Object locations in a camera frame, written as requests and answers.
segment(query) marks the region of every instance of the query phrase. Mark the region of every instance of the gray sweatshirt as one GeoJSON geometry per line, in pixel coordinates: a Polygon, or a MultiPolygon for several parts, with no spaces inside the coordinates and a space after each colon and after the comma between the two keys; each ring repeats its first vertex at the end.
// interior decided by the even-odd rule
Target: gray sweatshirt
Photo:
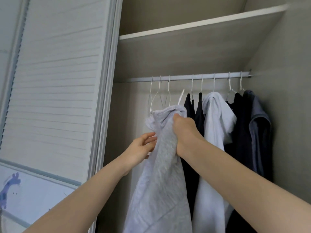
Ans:
{"type": "Polygon", "coordinates": [[[158,142],[138,180],[124,233],[192,233],[184,171],[176,155],[175,113],[187,117],[183,106],[173,105],[146,120],[158,142]]]}

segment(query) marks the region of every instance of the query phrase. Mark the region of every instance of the cartoon giraffe sticker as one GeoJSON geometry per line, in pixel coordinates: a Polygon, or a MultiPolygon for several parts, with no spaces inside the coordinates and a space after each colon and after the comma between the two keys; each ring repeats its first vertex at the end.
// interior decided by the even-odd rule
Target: cartoon giraffe sticker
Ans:
{"type": "Polygon", "coordinates": [[[2,191],[0,192],[0,209],[6,209],[6,200],[7,200],[7,193],[11,185],[19,185],[21,180],[18,179],[18,172],[13,173],[12,178],[8,180],[8,182],[3,187],[2,191]]]}

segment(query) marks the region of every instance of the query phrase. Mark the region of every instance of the clothes rail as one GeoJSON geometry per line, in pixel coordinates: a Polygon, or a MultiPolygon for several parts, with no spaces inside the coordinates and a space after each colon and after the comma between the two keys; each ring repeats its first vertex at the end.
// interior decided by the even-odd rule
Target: clothes rail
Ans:
{"type": "MultiPolygon", "coordinates": [[[[242,72],[242,78],[250,78],[250,72],[242,72]]],[[[161,76],[161,81],[181,81],[181,80],[199,80],[201,79],[220,79],[229,78],[229,73],[220,74],[191,74],[191,75],[178,75],[178,76],[161,76]]],[[[240,78],[241,72],[230,72],[230,78],[240,78]]],[[[128,78],[128,79],[115,79],[115,83],[136,83],[136,82],[153,82],[159,81],[160,77],[146,77],[146,78],[128,78]]]]}

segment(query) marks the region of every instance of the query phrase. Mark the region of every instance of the wardrobe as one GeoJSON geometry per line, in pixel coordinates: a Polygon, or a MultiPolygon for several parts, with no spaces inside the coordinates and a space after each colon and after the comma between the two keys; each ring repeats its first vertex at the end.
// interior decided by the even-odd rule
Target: wardrobe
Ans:
{"type": "MultiPolygon", "coordinates": [[[[0,174],[23,175],[23,197],[2,222],[24,229],[120,155],[148,131],[158,91],[153,110],[168,106],[168,86],[171,104],[183,89],[196,103],[214,89],[212,79],[168,85],[160,76],[241,71],[272,120],[275,183],[311,203],[310,21],[311,0],[22,0],[1,92],[0,174]],[[48,205],[26,216],[32,194],[48,205]]],[[[239,83],[231,79],[236,91],[239,83]]],[[[215,91],[227,97],[227,77],[215,91]]],[[[122,232],[143,165],[89,232],[122,232]]]]}

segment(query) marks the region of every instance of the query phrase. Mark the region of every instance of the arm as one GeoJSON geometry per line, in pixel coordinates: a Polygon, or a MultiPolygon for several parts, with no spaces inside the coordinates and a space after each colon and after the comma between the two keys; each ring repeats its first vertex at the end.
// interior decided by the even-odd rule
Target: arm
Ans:
{"type": "Polygon", "coordinates": [[[310,204],[205,141],[192,119],[175,115],[174,132],[178,137],[177,154],[258,233],[310,232],[310,204]]]}
{"type": "Polygon", "coordinates": [[[121,177],[156,145],[155,133],[135,139],[126,151],[27,228],[24,233],[85,233],[121,177]]]}

